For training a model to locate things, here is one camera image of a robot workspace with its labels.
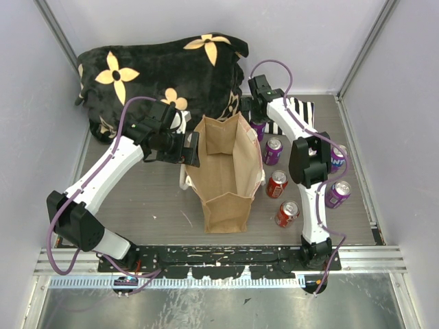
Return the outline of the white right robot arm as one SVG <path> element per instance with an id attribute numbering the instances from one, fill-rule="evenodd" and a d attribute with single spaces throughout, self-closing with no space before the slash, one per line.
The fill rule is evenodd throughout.
<path id="1" fill-rule="evenodd" d="M 310 270 L 328 270 L 336 255 L 326 225 L 324 202 L 331 170 L 330 137 L 306 123 L 285 93 L 273 89 L 264 75 L 251 77 L 248 85 L 252 95 L 251 117 L 273 121 L 292 144 L 289 174 L 298 185 L 303 216 L 300 261 Z"/>

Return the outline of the brown burlap canvas bag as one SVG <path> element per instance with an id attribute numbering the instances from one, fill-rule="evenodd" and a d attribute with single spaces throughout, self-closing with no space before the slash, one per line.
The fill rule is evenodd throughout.
<path id="1" fill-rule="evenodd" d="M 218 121 L 204 116 L 199 134 L 199 167 L 180 168 L 180 188 L 192 188 L 204 214 L 204 231 L 245 232 L 251 205 L 265 183 L 257 133 L 241 113 Z"/>

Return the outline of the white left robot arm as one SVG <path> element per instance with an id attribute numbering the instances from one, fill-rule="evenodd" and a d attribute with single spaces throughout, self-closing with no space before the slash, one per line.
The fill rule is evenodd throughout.
<path id="1" fill-rule="evenodd" d="M 126 115 L 135 101 L 132 98 L 123 107 L 117 135 L 104 155 L 65 192 L 53 191 L 47 197 L 47 243 L 57 234 L 80 251 L 110 257 L 121 271 L 131 271 L 137 265 L 136 247 L 96 217 L 109 192 L 134 165 L 149 162 L 151 153 L 159 162 L 200 165 L 199 134 L 187 131 L 190 112 L 153 99 L 146 117 L 134 121 Z"/>

